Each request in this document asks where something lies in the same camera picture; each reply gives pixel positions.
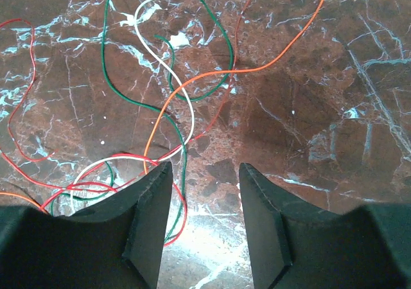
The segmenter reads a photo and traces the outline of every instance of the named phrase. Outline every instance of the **black plastic part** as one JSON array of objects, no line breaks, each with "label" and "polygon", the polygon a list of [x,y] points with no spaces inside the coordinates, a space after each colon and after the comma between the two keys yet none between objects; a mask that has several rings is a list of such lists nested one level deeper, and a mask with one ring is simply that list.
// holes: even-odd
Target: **black plastic part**
[{"label": "black plastic part", "polygon": [[70,217],[0,207],[0,288],[157,288],[172,182],[165,162]]},{"label": "black plastic part", "polygon": [[411,205],[336,215],[240,165],[255,289],[411,288]]}]

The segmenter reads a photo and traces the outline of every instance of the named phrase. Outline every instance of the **white wire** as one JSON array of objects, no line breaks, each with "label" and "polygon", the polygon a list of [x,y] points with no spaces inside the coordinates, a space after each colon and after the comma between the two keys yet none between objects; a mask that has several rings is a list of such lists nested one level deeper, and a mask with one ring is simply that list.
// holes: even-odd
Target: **white wire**
[{"label": "white wire", "polygon": [[[112,161],[114,159],[134,159],[136,161],[145,161],[144,158],[142,157],[137,157],[137,156],[112,156],[112,157],[106,157],[105,159],[100,159],[99,161],[96,161],[94,163],[92,163],[91,165],[88,165],[86,168],[84,168],[82,170],[82,172],[80,172],[77,176],[77,178],[74,180],[73,184],[77,184],[78,181],[81,179],[81,177],[83,176],[84,173],[86,173],[87,171],[89,171],[91,168],[94,168],[97,165],[100,165],[103,162],[107,162],[107,161]],[[73,195],[74,195],[74,191],[70,191],[70,206],[71,206],[71,210],[73,211],[73,213],[76,212],[76,209],[74,208],[74,200],[73,200]]]},{"label": "white wire", "polygon": [[[135,12],[135,14],[134,14],[134,29],[136,30],[136,33],[137,33],[137,36],[138,36],[140,42],[141,42],[141,43],[143,44],[143,46],[147,49],[147,51],[151,54],[151,56],[153,56],[158,62],[160,62],[160,64],[161,64],[162,66],[164,66],[164,67],[166,68],[167,71],[169,71],[169,72],[171,73],[171,75],[174,77],[174,79],[176,79],[176,81],[177,81],[177,83],[178,83],[179,85],[182,85],[182,82],[181,82],[180,78],[174,73],[174,71],[173,71],[166,63],[164,63],[164,62],[161,60],[161,58],[158,57],[158,56],[150,49],[150,47],[148,47],[147,43],[144,41],[144,38],[143,38],[143,36],[140,34],[140,31],[139,31],[139,29],[138,29],[138,27],[137,27],[137,25],[140,23],[140,22],[138,22],[138,20],[137,20],[137,17],[138,17],[138,14],[139,14],[140,10],[143,8],[144,5],[146,5],[147,3],[152,2],[152,1],[153,1],[153,0],[145,0],[145,1],[143,1],[143,2],[138,6],[138,8],[136,9],[136,12]],[[191,129],[190,129],[190,133],[189,133],[187,139],[184,141],[184,144],[186,145],[186,144],[188,144],[188,142],[190,141],[191,137],[193,136],[193,133],[194,133],[194,123],[195,123],[195,121],[194,121],[194,110],[193,110],[193,106],[192,106],[192,104],[191,104],[191,102],[190,102],[190,99],[189,99],[189,96],[188,96],[188,94],[187,94],[187,91],[186,91],[185,89],[182,89],[182,92],[183,92],[184,96],[185,96],[186,99],[187,99],[188,106],[189,106],[190,112],[191,112]],[[175,150],[175,151],[174,151],[173,153],[171,153],[170,155],[166,156],[166,157],[163,158],[163,159],[159,159],[158,161],[165,161],[166,159],[169,159],[169,158],[173,157],[174,155],[176,155],[177,153],[179,153],[179,152],[181,151],[181,149],[182,149],[182,146],[181,146],[180,148],[178,148],[177,150]]]}]

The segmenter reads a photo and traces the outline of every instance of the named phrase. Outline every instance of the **marble surface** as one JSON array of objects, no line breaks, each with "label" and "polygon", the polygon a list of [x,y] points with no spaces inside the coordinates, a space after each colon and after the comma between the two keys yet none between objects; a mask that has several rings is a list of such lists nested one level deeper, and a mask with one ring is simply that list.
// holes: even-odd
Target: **marble surface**
[{"label": "marble surface", "polygon": [[[24,161],[6,131],[8,115],[30,82],[27,27],[0,31],[0,143],[38,180],[65,185],[91,161],[116,152],[142,153],[156,115],[117,97],[101,71],[100,33],[106,0],[0,0],[0,21],[22,17],[36,26],[36,86],[13,130],[26,153],[57,150],[49,161]],[[130,26],[143,0],[112,0],[107,66],[128,97],[156,106],[170,91],[167,73],[148,55]],[[232,39],[246,0],[206,0]],[[252,0],[239,32],[238,68],[273,59],[305,25],[319,0]],[[227,46],[197,0],[156,1],[140,29],[155,39],[180,35],[175,70],[182,78],[229,65]],[[153,10],[149,4],[147,10]],[[189,222],[163,252],[158,288],[253,288],[238,189],[238,168],[249,162],[270,180],[324,209],[344,213],[364,202],[411,200],[411,0],[326,0],[309,30],[272,67],[235,76],[234,89],[215,127],[189,146]],[[198,96],[220,77],[188,89]],[[195,106],[196,134],[209,123],[225,89]],[[170,111],[187,134],[186,103]],[[151,157],[178,144],[167,122]],[[180,159],[173,159],[176,178]],[[116,182],[142,166],[117,162]],[[107,178],[102,171],[101,180]],[[50,196],[3,160],[1,189]],[[0,204],[17,200],[0,198]],[[173,198],[170,220],[178,207]],[[60,213],[68,213],[62,199]]]}]

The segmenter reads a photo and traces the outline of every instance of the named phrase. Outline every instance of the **brown marble table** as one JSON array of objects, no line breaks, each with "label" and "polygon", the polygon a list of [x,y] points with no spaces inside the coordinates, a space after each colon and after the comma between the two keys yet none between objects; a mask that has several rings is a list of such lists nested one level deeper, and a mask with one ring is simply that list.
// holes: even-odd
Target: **brown marble table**
[{"label": "brown marble table", "polygon": [[[112,0],[107,70],[128,97],[161,106],[170,93],[168,74],[144,50],[127,17],[141,1]],[[206,1],[233,39],[246,0]],[[239,32],[238,68],[271,61],[305,25],[318,1],[252,0]],[[26,153],[57,153],[44,162],[27,162],[6,131],[32,72],[30,31],[23,24],[0,31],[0,143],[38,180],[63,186],[91,161],[121,151],[142,153],[157,117],[120,99],[104,80],[100,33],[105,2],[0,0],[1,22],[22,17],[36,26],[39,73],[13,131]],[[160,56],[170,51],[155,34],[167,39],[180,34],[189,43],[176,50],[181,78],[229,66],[225,41],[198,0],[156,3],[161,10],[140,25],[141,32]],[[411,0],[326,0],[313,25],[278,63],[235,76],[217,124],[188,148],[189,221],[180,239],[164,249],[158,288],[253,288],[238,196],[241,162],[336,213],[364,202],[408,202],[410,66]],[[199,80],[188,91],[202,94],[219,78]],[[224,91],[194,104],[196,134],[210,122]],[[187,134],[187,104],[174,100],[170,112]],[[150,157],[178,143],[164,121]],[[132,161],[114,165],[118,183],[142,170]],[[178,180],[179,157],[173,165]],[[107,171],[100,177],[105,180]],[[3,160],[0,179],[1,190],[25,192],[39,202],[51,194]],[[0,197],[0,204],[18,203]],[[178,205],[176,196],[170,221]],[[66,198],[56,206],[56,213],[70,212]]]}]

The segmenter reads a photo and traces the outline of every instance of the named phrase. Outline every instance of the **orange wire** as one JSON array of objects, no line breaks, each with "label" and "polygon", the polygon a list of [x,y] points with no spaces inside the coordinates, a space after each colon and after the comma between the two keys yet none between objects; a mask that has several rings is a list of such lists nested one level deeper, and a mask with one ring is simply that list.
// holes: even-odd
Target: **orange wire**
[{"label": "orange wire", "polygon": [[41,205],[40,205],[40,204],[38,204],[36,201],[34,201],[34,200],[30,199],[30,198],[27,198],[27,197],[25,197],[25,196],[18,195],[18,194],[13,194],[13,193],[8,193],[8,192],[6,192],[6,191],[0,191],[0,195],[10,196],[10,197],[17,197],[17,198],[23,199],[23,200],[31,203],[32,205],[38,207],[38,209],[40,209],[42,212],[48,214],[47,211],[45,211],[44,209],[41,208]]},{"label": "orange wire", "polygon": [[208,73],[204,73],[204,74],[200,74],[197,75],[195,77],[193,77],[192,79],[186,81],[185,83],[183,83],[181,86],[179,86],[178,88],[176,88],[174,90],[174,92],[168,97],[166,103],[164,104],[164,106],[162,107],[160,114],[157,118],[157,121],[155,122],[155,125],[153,127],[152,133],[150,134],[150,137],[148,138],[147,141],[147,145],[146,148],[144,150],[144,156],[148,155],[148,150],[150,149],[150,145],[153,141],[154,138],[154,134],[156,132],[156,130],[159,127],[159,123],[161,120],[162,115],[164,114],[164,111],[166,111],[166,108],[168,106],[168,104],[170,103],[170,101],[174,98],[174,96],[183,88],[185,88],[185,86],[189,85],[190,83],[194,82],[195,80],[198,80],[200,78],[209,76],[209,75],[217,75],[217,74],[238,74],[238,73],[251,73],[251,72],[257,72],[257,71],[261,71],[263,69],[266,69],[270,66],[272,66],[274,63],[276,63],[280,58],[282,58],[284,56],[284,54],[291,48],[291,46],[293,46],[293,44],[300,38],[300,36],[302,34],[304,34],[304,32],[308,29],[308,27],[311,25],[311,23],[314,21],[314,19],[316,18],[316,16],[318,15],[318,13],[320,12],[320,9],[322,8],[322,5],[324,4],[325,0],[320,0],[320,3],[317,7],[317,9],[315,10],[313,16],[311,17],[311,19],[307,22],[307,24],[305,25],[305,27],[297,34],[296,37],[294,37],[294,39],[287,45],[287,47],[284,48],[284,50],[276,57],[273,59],[273,61],[265,64],[264,66],[260,66],[260,67],[256,67],[255,69],[235,69],[235,70],[225,70],[225,71],[213,71],[213,72],[208,72]]}]

